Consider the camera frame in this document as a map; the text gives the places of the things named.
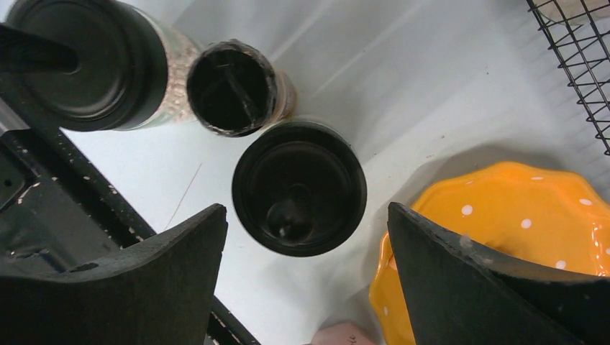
travel mug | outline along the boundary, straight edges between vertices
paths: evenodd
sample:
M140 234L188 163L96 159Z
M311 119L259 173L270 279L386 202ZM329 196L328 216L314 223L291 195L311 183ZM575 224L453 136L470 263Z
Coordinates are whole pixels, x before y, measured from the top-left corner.
M143 11L115 0L18 0L6 23L78 59L69 72L10 75L5 97L20 114L80 132L196 121L186 77L202 46Z
M233 175L233 203L246 231L295 257L341 245L363 217L367 189L357 157L328 127L278 124L244 153Z
M289 116L296 92L288 76L238 40L212 45L193 64L188 99L199 121L226 137L243 137Z

yellow polka dot plate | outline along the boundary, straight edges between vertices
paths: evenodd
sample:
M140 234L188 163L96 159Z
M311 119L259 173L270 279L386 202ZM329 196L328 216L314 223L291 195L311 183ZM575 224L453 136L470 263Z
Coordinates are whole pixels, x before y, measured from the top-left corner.
M505 254L610 274L610 207L579 175L515 162L434 184L413 209ZM388 345L415 344L388 234L369 291Z

metal frame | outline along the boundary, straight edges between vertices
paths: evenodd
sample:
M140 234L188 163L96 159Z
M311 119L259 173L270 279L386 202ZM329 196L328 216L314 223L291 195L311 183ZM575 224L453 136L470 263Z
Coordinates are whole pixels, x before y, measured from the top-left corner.
M558 0L527 0L530 12L534 14L539 31L548 39L557 55L559 65L568 76L568 86L574 88L578 104L587 113L587 122L595 127L596 138L605 146L605 155L610 155L610 22L594 20L599 11L608 11L610 1L593 9L585 0L575 0L582 4L582 12L571 15L565 13ZM561 20L551 20L545 16L549 10L557 10Z

paint chip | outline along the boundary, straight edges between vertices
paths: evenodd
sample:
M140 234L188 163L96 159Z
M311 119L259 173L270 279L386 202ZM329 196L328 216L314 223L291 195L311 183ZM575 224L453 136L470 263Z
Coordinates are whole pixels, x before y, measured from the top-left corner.
M468 235L460 237L460 247L470 249L473 247L473 241Z

white polka dot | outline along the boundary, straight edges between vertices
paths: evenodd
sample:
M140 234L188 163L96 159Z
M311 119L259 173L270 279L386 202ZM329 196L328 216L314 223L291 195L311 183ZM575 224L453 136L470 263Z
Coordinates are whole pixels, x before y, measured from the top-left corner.
M529 229L529 228L530 228L530 226L532 226L532 220L531 220L531 219L527 219L527 218L526 218L526 219L524 219L524 220L522 220L522 221L521 221L521 227L522 227L523 229Z
M470 205L464 205L464 207L462 207L462 214L464 216L469 216L473 213L473 207Z

